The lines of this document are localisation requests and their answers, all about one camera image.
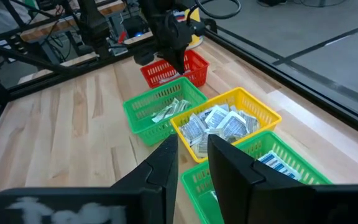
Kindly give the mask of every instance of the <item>floor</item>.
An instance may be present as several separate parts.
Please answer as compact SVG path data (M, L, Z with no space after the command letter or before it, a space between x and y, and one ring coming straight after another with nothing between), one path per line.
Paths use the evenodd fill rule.
M231 19L219 20L218 25L258 48L221 30L219 35L358 111L358 0L324 8L306 7L290 1L274 7L262 7L256 1L240 1L242 11ZM316 4L318 0L305 2ZM233 10L232 4L223 0L210 2L206 8L220 14ZM349 31L345 38L315 47ZM62 54L66 55L69 43L64 37L61 40ZM71 50L69 58L75 57ZM21 62L5 64L0 70L0 80L5 87L11 87L21 77L35 71L34 66Z

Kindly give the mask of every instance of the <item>red object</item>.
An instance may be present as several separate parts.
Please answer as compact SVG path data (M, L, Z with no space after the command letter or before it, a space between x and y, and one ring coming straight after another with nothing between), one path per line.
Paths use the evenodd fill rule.
M166 60L159 60L158 62L146 65L140 70L150 88L156 88L180 77L187 77L194 86L200 87L205 84L208 65L209 63L196 52L187 50L185 52L185 71L190 70L190 72L184 75L160 83L160 80L172 77L177 73Z
M126 33L123 31L121 32L119 38L118 38L118 44L123 43L124 39L125 39Z

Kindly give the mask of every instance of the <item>wooden table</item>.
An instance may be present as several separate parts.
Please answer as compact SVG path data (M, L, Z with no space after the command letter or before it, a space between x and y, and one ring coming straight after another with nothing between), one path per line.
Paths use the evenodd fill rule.
M275 132L334 183L358 183L358 132L205 39L214 97L242 86L283 117ZM149 88L133 58L10 102L0 120L0 190L110 186L157 146L131 133L122 102ZM22 82L38 77L37 73ZM179 143L179 175L196 165ZM178 181L174 223L199 223Z
M104 16L107 16L114 12L119 12L119 11L123 10L124 8L125 8L125 4L123 3L122 0L117 0L115 2L98 7L99 12ZM55 10L49 11L49 13L51 13L51 14L54 14L54 12L55 12ZM45 19L47 19L46 16L37 14L36 17L34 18L34 20L32 21L32 23L40 22ZM43 36L48 35L52 29L53 29L52 30L53 32L58 32L60 30L70 28L71 26L76 26L76 23L72 17L69 19L66 19L66 20L60 20L56 25L55 25L55 23L56 22L51 22L51 23L45 24L43 26L24 31L21 34L21 38L22 38L22 40L24 40L26 42L36 41L36 40L42 38Z

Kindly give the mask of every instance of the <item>packet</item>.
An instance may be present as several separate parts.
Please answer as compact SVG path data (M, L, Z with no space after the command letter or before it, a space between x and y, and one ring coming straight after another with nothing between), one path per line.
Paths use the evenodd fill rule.
M174 115L177 111L177 107L178 107L178 104L179 104L179 100L177 100L176 98L173 99L172 103L171 103L171 108L168 109L167 113L165 114L165 116L163 117L164 118L169 118L171 117L172 115Z
M200 143L197 144L197 151L195 151L198 157L207 157L208 156L208 135L216 134L219 137L223 138L223 131L222 129L214 129L214 128L207 128L204 131L203 137L201 138Z
M230 111L216 128L223 130L225 139L232 136L244 137L249 134L246 121L234 111Z
M199 117L200 120L205 122L205 118L211 113L213 107L208 108L206 110L204 110L203 112L199 113L197 116Z
M181 100L175 110L175 113L184 111L186 108L190 106L190 102L187 100Z
M205 123L209 128L216 128L226 117L228 112L220 106L214 106L210 114L205 118Z
M154 118L152 118L152 121L157 123L164 119L164 117L167 115L169 110L174 110L173 105L168 105L164 109L162 109L160 112L158 112Z
M259 129L259 121L256 117L246 114L240 110L239 115L246 121L247 128L250 133L253 133Z
M222 104L222 105L219 105L220 108L224 109L225 111L227 112L230 112L229 110L229 105L228 104Z
M290 167L273 151L269 151L264 156L260 157L258 160L265 165L275 169L276 171L279 171L282 174L291 177L292 179L301 179L301 175L298 173L298 171Z
M238 110L237 110L236 106L234 106L234 105L230 106L230 110L238 113Z
M206 127L197 115L192 114L189 122L182 127L179 127L179 129L183 133L187 143L192 146L201 141Z

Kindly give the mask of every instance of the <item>black cable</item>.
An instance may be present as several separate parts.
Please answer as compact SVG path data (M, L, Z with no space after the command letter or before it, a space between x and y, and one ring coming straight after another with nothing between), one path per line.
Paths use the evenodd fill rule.
M189 13L187 15L186 23L190 24L190 21L191 21L190 16L194 12L194 10L196 10L197 7L203 13L205 13L207 16L209 16L209 17L211 17L213 19L228 19L228 18L232 18L233 16L237 15L241 11L241 3L239 2L239 0L229 0L231 2L234 2L237 5L237 10L235 12L229 13L227 15L215 15L215 14L212 14L209 11L207 11L203 6L204 4L206 4L208 2L211 2L211 1L214 1L214 0L205 0L203 2L200 2L200 0L195 0L196 4L190 8Z
M124 0L124 3L125 3L125 7L126 7L128 13L129 13L129 17L132 18L131 10L129 10L128 0Z
M51 46L51 48L54 49L54 51L59 55L59 59L65 61L65 59L64 59L65 57L62 54L62 52L56 46L54 46L53 44L49 43L49 41L47 41L47 42L48 42L49 46Z
M53 30L55 29L56 25L58 24L59 20L56 20L56 22L54 23L54 25L52 26L52 28L50 29L50 32L48 34L48 36L45 38L45 40L40 44L40 46L42 46L44 43L46 43L46 41L48 40L48 38L51 36Z
M29 25L34 19L35 19L35 17L38 15L38 12L35 12L35 15L34 15L34 17L33 18L31 18L31 20L29 21L29 22L27 22L27 24L26 25Z
M207 16L209 16L213 19L228 19L228 18L232 18L233 16L237 15L241 10L241 3L238 0L229 0L229 1L234 2L237 5L237 10L235 12L229 13L227 15L215 15L215 14L208 12L204 8L203 4L200 3L200 0L195 0L195 3L203 13L205 13Z
M66 60L67 60L67 58L68 58L68 56L70 55L70 52L71 52L71 45L72 45L72 44L75 44L75 43L70 43L70 41L69 41L69 43L68 43L68 53L67 53L66 57L64 58L64 61L66 61Z
M59 40L59 43L57 42L56 38L54 38L53 36L50 37L56 45L58 45L59 47L63 47L63 42L59 39L59 37L57 37L57 39Z
M295 2L293 1L293 3L295 4L301 4L301 5L304 5L306 7L319 7L319 8L322 8L322 7L332 7L332 6L338 6L342 3L345 3L347 0L342 0L340 2L337 2L337 3L334 3L334 4L330 4L330 5L325 5L325 6L314 6L314 5L309 5L309 4L306 4L306 0L299 0L299 2Z

